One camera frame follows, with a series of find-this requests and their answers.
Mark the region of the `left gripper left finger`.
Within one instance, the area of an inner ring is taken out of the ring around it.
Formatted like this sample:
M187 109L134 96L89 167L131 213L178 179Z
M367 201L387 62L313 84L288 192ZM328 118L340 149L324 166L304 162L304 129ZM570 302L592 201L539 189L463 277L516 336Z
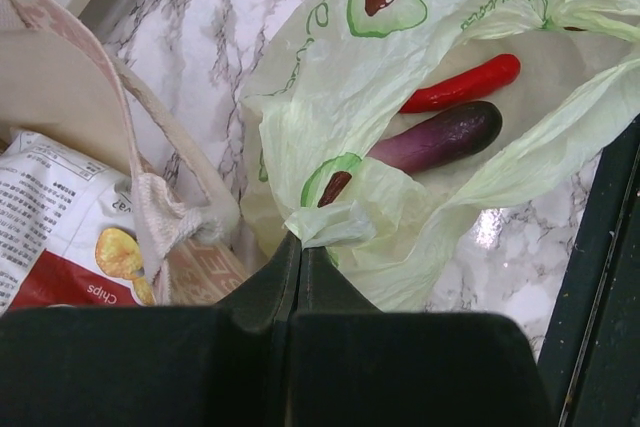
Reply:
M281 426L301 245L208 307L21 309L1 321L5 426Z

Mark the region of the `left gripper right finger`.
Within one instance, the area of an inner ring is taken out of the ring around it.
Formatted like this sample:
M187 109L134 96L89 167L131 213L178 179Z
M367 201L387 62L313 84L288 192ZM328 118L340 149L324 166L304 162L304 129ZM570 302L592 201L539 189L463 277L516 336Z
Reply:
M550 426L528 340L493 313L384 313L324 249L301 257L289 426Z

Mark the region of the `green plastic grocery bag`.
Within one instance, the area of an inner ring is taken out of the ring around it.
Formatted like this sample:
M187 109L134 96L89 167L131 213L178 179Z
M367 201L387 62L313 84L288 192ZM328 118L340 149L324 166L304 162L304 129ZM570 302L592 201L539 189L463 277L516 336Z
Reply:
M240 95L241 208L266 254L325 246L377 307L416 310L479 214L553 189L639 112L639 0L305 0ZM491 152L415 180L368 157L459 46L520 41L524 101Z

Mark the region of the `red chili pepper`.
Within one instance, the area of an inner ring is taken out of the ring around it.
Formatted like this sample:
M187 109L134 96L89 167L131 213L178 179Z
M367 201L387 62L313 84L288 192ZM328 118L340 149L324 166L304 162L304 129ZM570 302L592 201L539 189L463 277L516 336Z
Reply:
M414 92L400 114L439 112L479 100L513 83L521 63L513 54L500 54L454 77Z

